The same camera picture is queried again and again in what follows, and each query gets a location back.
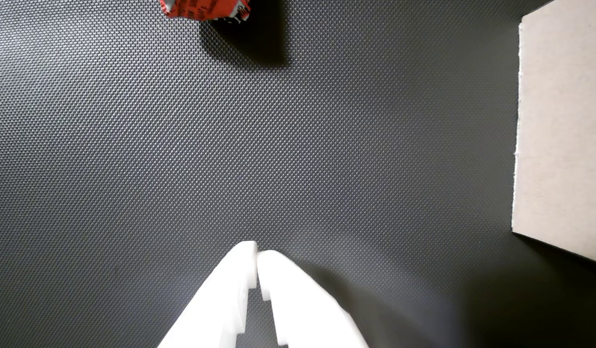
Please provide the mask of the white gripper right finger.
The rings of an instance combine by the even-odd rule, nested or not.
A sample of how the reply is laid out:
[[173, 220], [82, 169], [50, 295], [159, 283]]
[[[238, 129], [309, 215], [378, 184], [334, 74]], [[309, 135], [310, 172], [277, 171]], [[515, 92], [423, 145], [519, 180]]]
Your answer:
[[351, 315], [282, 253], [257, 255], [261, 295], [273, 310], [276, 341], [289, 348], [366, 348]]

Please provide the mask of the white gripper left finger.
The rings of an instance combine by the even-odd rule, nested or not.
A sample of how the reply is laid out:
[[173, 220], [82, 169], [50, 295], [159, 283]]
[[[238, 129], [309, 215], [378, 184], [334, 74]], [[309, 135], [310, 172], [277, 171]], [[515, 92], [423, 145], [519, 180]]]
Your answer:
[[159, 348], [234, 348], [246, 329], [248, 293], [257, 286], [255, 241], [232, 247], [196, 291]]

